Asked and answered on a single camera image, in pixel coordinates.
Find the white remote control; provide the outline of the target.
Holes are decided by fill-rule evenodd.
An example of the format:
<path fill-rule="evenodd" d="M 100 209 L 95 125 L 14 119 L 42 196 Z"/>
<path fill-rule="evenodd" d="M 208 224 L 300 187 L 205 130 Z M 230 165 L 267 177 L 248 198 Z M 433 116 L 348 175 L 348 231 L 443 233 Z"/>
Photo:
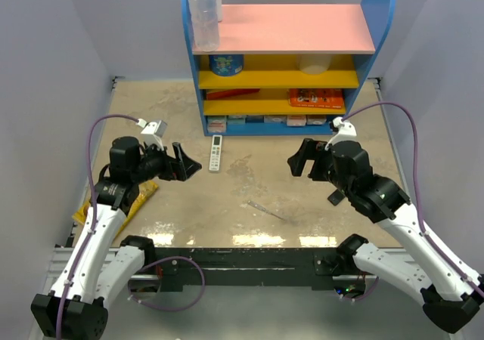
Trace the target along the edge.
<path fill-rule="evenodd" d="M 220 171 L 222 155 L 222 136 L 214 134 L 212 136 L 212 143 L 209 156 L 209 171 L 216 173 Z"/>

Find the black remote control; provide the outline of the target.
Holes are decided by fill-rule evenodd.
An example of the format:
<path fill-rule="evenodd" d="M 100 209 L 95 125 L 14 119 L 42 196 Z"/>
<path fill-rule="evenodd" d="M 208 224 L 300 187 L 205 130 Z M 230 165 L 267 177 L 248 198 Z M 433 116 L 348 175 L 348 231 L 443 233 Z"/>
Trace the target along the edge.
<path fill-rule="evenodd" d="M 340 192 L 339 190 L 335 190 L 334 192 L 332 192 L 331 195 L 329 195 L 329 197 L 327 198 L 327 200 L 333 205 L 333 206 L 337 206 L 339 205 L 344 199 L 345 199 L 345 195 Z"/>

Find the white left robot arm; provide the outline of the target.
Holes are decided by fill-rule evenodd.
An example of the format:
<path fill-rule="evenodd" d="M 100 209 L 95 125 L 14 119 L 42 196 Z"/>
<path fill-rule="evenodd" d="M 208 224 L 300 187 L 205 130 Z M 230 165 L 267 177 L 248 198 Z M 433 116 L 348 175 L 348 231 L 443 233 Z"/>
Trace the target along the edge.
<path fill-rule="evenodd" d="M 136 272 L 150 273 L 157 264 L 153 240 L 126 238 L 110 263 L 111 243 L 139 195 L 141 184 L 153 178 L 186 181 L 201 170 L 179 143 L 175 155 L 157 141 L 140 144 L 137 138 L 113 141 L 110 161 L 99 174 L 95 202 L 88 208 L 79 240 L 57 281 L 46 295 L 31 304 L 36 322 L 46 337 L 99 339 L 106 328 L 109 309 Z"/>

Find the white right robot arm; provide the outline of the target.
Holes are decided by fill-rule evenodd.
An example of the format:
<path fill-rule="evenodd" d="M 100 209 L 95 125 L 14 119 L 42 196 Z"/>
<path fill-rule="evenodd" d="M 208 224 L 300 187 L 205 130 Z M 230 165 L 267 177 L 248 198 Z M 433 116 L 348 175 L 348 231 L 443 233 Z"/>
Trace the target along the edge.
<path fill-rule="evenodd" d="M 395 181 L 374 173 L 360 143 L 305 139 L 287 160 L 292 176 L 301 176 L 309 160 L 313 162 L 310 179 L 334 185 L 359 214 L 384 229 L 414 260 L 408 264 L 391 258 L 354 234 L 337 248 L 338 268 L 345 274 L 359 269 L 392 284 L 447 333 L 464 328 L 483 303 L 482 274 L 420 220 L 416 205 Z"/>

